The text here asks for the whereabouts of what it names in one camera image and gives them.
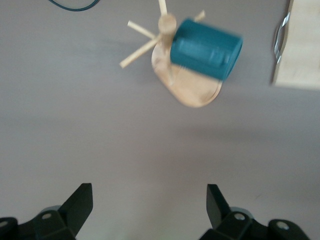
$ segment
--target wooden dowel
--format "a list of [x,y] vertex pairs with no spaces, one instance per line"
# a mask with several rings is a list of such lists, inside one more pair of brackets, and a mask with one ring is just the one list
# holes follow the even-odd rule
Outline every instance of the wooden dowel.
[[150,39],[154,39],[156,37],[155,34],[153,34],[152,32],[150,32],[149,30],[145,29],[144,27],[134,23],[133,21],[129,21],[128,22],[128,27],[136,30],[137,32],[145,35],[146,37],[150,38]]
[[161,16],[168,14],[166,0],[159,0]]
[[205,10],[202,10],[193,20],[195,22],[201,22],[204,18],[206,17],[206,12]]
[[134,53],[132,53],[130,56],[128,56],[126,59],[120,62],[120,66],[124,69],[134,60],[136,60],[141,55],[145,54],[148,50],[150,50],[152,47],[154,47],[157,44],[157,42],[159,42],[160,39],[161,39],[161,35],[159,34],[156,38],[148,41],[145,45],[140,47],[138,50],[136,50]]

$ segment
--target blue cable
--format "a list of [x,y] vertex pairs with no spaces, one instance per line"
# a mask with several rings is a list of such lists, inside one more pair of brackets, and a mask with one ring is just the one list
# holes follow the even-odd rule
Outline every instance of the blue cable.
[[81,12],[81,11],[85,11],[88,10],[92,7],[94,7],[100,0],[94,0],[90,5],[82,7],[82,8],[69,8],[66,6],[62,6],[61,4],[55,2],[54,0],[49,0],[51,3],[53,3],[54,5],[57,5],[58,7],[68,10],[68,11],[72,11],[72,12]]

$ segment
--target metal handle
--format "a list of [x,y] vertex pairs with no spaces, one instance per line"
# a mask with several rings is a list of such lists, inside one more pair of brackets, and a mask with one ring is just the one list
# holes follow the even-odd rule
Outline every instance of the metal handle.
[[276,35],[275,35],[275,41],[274,41],[274,55],[276,58],[276,63],[278,64],[281,60],[281,49],[279,46],[279,35],[280,35],[280,31],[281,29],[288,23],[290,18],[290,12],[288,12],[288,14],[285,16],[285,18],[283,19],[282,23],[280,24],[280,26],[278,27],[277,31],[276,31]]

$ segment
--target wooden base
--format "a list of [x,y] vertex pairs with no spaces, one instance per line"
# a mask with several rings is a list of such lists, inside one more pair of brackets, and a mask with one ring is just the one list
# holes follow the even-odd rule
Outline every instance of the wooden base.
[[220,92],[222,81],[186,69],[170,62],[170,51],[158,43],[151,57],[155,74],[183,105],[203,107],[212,102]]

